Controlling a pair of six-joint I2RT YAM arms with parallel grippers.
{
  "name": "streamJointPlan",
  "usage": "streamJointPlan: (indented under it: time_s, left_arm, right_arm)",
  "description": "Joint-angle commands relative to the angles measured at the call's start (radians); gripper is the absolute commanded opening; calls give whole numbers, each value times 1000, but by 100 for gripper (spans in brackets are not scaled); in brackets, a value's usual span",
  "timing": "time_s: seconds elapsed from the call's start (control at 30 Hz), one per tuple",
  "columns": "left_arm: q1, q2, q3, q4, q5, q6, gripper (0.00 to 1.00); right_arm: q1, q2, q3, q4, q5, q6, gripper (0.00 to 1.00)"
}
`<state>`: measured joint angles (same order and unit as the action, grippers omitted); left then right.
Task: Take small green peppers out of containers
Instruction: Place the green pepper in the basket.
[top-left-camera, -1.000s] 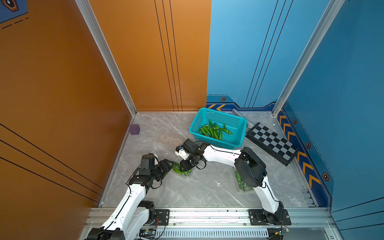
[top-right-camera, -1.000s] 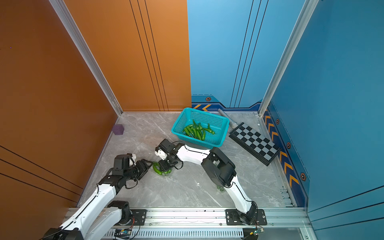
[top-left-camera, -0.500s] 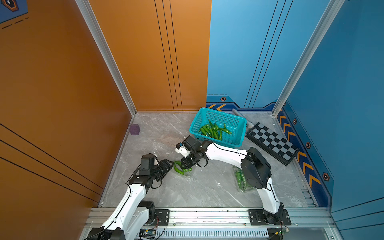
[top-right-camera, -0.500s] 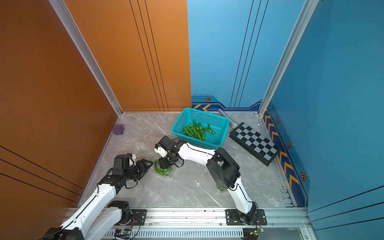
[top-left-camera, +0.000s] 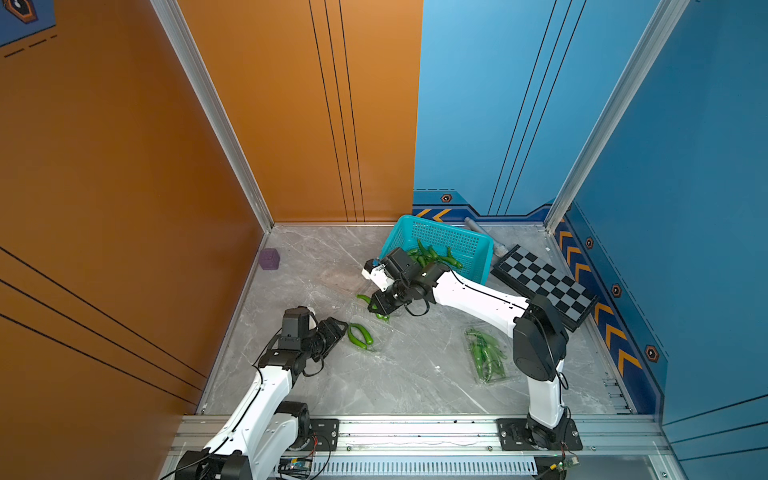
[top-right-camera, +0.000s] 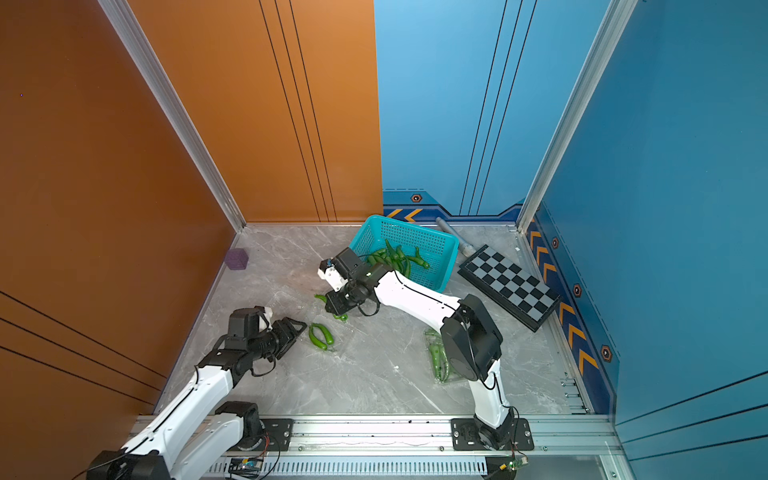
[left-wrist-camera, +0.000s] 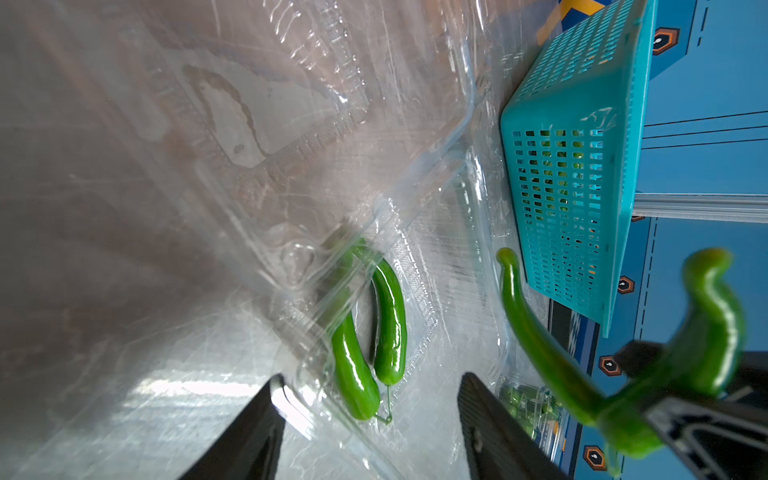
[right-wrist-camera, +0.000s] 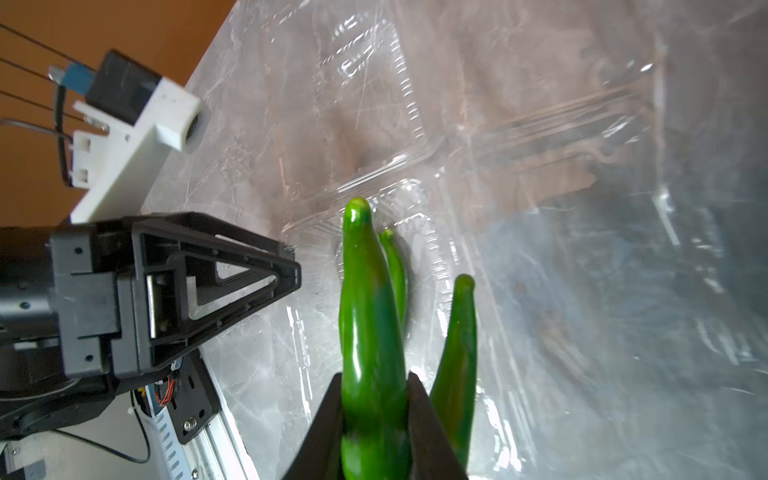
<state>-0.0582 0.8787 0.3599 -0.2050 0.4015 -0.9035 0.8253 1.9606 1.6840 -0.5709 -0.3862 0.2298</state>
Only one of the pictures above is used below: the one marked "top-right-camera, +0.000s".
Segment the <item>small green pepper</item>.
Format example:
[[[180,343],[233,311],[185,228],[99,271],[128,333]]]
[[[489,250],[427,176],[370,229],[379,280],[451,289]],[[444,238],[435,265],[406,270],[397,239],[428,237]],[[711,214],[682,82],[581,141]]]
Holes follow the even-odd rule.
[[[327,297],[325,295],[321,294],[315,294],[314,297],[320,301],[322,301],[325,305],[328,304]],[[339,320],[343,323],[346,323],[348,321],[348,315],[347,314],[336,314],[328,310],[328,313],[333,316],[334,319]]]
[[[309,339],[314,346],[330,351],[334,348],[335,339],[330,330],[323,324],[312,323],[308,329]]]
[[[419,248],[415,249],[414,255],[408,255],[407,259],[410,262],[415,263],[416,265],[420,266],[423,269],[428,270],[430,268],[430,264],[424,258],[421,257]]]

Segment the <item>teal plastic mesh basket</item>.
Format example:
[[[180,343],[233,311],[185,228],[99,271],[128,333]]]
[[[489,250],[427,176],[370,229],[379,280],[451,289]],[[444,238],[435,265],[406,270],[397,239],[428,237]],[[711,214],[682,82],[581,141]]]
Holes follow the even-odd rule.
[[[363,223],[349,247],[364,260],[370,255],[382,259],[398,257],[397,264],[403,273],[437,292],[445,290],[458,255],[458,242],[453,236],[380,215],[370,216]],[[407,259],[415,254],[416,248],[430,264],[428,270]]]

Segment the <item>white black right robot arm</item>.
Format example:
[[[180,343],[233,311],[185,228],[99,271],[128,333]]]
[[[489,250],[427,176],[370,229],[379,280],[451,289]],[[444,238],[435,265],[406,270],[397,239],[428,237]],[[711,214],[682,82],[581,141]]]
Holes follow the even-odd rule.
[[[349,248],[321,261],[318,276],[331,286],[326,310],[335,315],[361,310],[373,300],[437,331],[449,365],[469,382],[482,445],[492,450],[516,448],[518,415],[506,401],[500,373],[503,336],[478,297],[444,295],[385,263],[371,265]]]

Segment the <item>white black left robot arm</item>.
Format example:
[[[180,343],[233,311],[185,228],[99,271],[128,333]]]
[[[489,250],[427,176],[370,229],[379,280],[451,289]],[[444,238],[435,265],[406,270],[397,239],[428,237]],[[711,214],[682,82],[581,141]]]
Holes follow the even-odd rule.
[[[308,325],[269,309],[234,313],[228,332],[195,366],[179,393],[136,436],[118,450],[104,450],[82,473],[87,479],[200,479],[233,447],[258,453],[277,447],[260,418],[258,406],[226,397],[253,364],[275,367]]]

